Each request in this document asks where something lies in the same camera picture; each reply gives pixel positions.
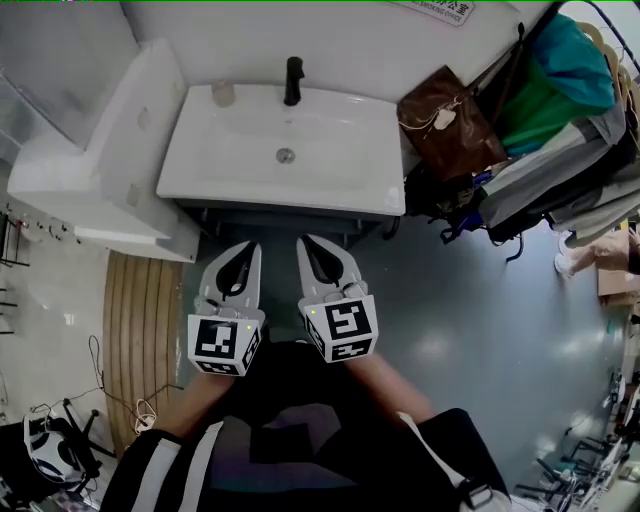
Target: wall sign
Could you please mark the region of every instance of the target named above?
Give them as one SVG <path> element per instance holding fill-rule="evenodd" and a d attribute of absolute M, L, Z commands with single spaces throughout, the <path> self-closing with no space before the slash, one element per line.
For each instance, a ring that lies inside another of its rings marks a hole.
<path fill-rule="evenodd" d="M 412 2 L 392 3 L 421 12 L 454 27 L 464 25 L 475 7 L 474 2 L 458 2 L 456 0 L 436 0 L 435 2 L 413 0 Z"/>

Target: handbag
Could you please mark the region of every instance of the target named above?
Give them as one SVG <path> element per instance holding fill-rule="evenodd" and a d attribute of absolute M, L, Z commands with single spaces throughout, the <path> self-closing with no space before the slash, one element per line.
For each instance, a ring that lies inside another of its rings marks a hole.
<path fill-rule="evenodd" d="M 398 123 L 420 157 L 440 181 L 484 171 L 507 159 L 492 124 L 498 117 L 522 53 L 524 26 L 520 39 L 469 86 L 443 66 L 400 100 Z M 510 55 L 509 71 L 491 121 L 485 119 L 475 102 L 477 87 Z"/>

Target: white shoe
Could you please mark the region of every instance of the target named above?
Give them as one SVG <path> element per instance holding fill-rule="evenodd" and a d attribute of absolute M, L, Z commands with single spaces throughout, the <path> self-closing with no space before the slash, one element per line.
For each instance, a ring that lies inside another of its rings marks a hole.
<path fill-rule="evenodd" d="M 573 266 L 573 261 L 571 258 L 565 256 L 564 254 L 556 254 L 556 257 L 553 260 L 553 264 L 556 267 L 556 272 L 564 277 L 573 277 L 573 272 L 571 271 L 571 267 Z"/>

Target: black faucet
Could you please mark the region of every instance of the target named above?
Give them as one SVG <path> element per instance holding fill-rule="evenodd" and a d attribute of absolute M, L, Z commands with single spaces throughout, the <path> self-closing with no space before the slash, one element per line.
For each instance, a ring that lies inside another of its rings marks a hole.
<path fill-rule="evenodd" d="M 284 91 L 284 104 L 293 107 L 300 103 L 300 80 L 304 78 L 302 59 L 289 57 L 287 59 L 287 83 Z"/>

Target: drain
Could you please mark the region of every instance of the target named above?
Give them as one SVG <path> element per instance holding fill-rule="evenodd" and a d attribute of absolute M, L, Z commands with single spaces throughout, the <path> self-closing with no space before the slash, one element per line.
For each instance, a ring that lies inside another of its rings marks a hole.
<path fill-rule="evenodd" d="M 280 148 L 276 153 L 276 159 L 281 164 L 290 164 L 296 159 L 296 154 L 292 149 Z"/>

